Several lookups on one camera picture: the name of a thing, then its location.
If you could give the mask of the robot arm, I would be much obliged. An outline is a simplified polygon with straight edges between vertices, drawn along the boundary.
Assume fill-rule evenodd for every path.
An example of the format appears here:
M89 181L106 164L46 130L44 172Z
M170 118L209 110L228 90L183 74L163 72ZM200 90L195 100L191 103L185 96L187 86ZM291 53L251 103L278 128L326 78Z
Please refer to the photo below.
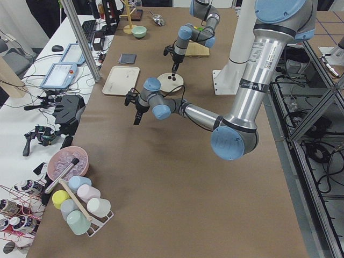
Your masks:
M205 22L205 26L202 29L195 27L193 24L181 26L178 37L171 49L164 50L164 55L167 55L167 53L172 54L174 62L171 69L172 77L175 77L179 65L183 62L190 41L207 48L211 48L216 41L215 30L220 23L218 10L209 1L192 1L189 11L193 17Z
M151 77L140 93L126 95L126 102L134 103L137 110L134 124L147 111L158 120L177 113L211 131L211 147L220 158L236 160L251 152L259 141L255 119L282 52L287 44L313 37L316 11L316 1L255 2L255 39L228 115L220 116L183 98L165 98L160 81Z

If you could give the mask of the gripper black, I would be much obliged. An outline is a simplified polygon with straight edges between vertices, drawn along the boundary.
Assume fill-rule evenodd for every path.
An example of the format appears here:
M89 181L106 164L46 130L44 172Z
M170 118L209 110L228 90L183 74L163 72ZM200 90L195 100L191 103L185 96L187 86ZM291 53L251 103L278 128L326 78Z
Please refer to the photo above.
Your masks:
M135 99L135 108L137 113L135 114L134 125L139 125L144 113L149 110L149 104L145 101L141 95L138 95Z
M177 70L179 67L179 64L183 62L185 57L185 49L184 48L174 48L173 50L173 66L171 69L171 72L177 74Z

